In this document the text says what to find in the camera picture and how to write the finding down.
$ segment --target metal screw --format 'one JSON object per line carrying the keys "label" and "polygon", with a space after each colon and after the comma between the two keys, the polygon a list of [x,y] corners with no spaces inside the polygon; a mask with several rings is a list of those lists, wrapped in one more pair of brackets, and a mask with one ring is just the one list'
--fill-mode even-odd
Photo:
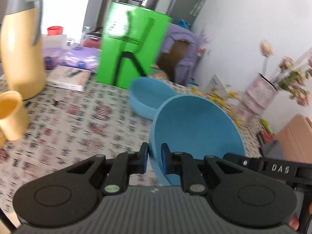
{"label": "metal screw", "polygon": [[201,184],[194,184],[190,186],[190,190],[192,192],[203,192],[205,190],[205,187]]}
{"label": "metal screw", "polygon": [[118,185],[107,185],[104,190],[105,192],[114,193],[118,192],[120,190],[120,187]]}

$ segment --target yellow cup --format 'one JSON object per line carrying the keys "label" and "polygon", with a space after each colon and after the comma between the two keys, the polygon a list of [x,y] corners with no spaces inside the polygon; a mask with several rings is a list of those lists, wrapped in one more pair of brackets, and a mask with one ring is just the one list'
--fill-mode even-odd
{"label": "yellow cup", "polygon": [[29,126],[23,98],[17,91],[0,94],[0,130],[9,141],[23,137]]}

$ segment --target cup handle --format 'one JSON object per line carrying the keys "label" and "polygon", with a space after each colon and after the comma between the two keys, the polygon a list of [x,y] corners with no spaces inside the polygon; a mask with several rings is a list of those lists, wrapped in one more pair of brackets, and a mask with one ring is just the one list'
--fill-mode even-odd
{"label": "cup handle", "polygon": [[25,0],[25,2],[38,2],[38,15],[36,19],[36,28],[35,33],[32,36],[32,46],[37,44],[37,41],[41,35],[41,20],[42,20],[42,13],[43,13],[43,0]]}

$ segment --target door handle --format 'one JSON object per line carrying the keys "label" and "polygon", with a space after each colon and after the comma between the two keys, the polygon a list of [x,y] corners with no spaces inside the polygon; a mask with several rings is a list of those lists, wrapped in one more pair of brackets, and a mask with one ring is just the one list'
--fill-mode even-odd
{"label": "door handle", "polygon": [[148,0],[143,0],[143,2],[141,3],[141,6],[142,6],[142,7],[145,7],[145,6],[146,6],[147,1],[148,1]]}

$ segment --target light blue bowl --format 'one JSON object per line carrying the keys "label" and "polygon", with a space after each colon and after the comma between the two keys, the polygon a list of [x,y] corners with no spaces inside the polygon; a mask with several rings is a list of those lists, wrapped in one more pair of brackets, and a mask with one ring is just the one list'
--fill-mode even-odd
{"label": "light blue bowl", "polygon": [[150,77],[139,77],[130,86],[129,103],[140,116],[154,119],[158,108],[176,93],[165,83]]}
{"label": "light blue bowl", "polygon": [[152,169],[164,186],[179,186],[178,175],[163,173],[161,144],[171,152],[186,152],[195,159],[226,153],[245,156],[244,143],[231,118],[216,104],[194,95],[168,99],[158,109],[149,135]]}

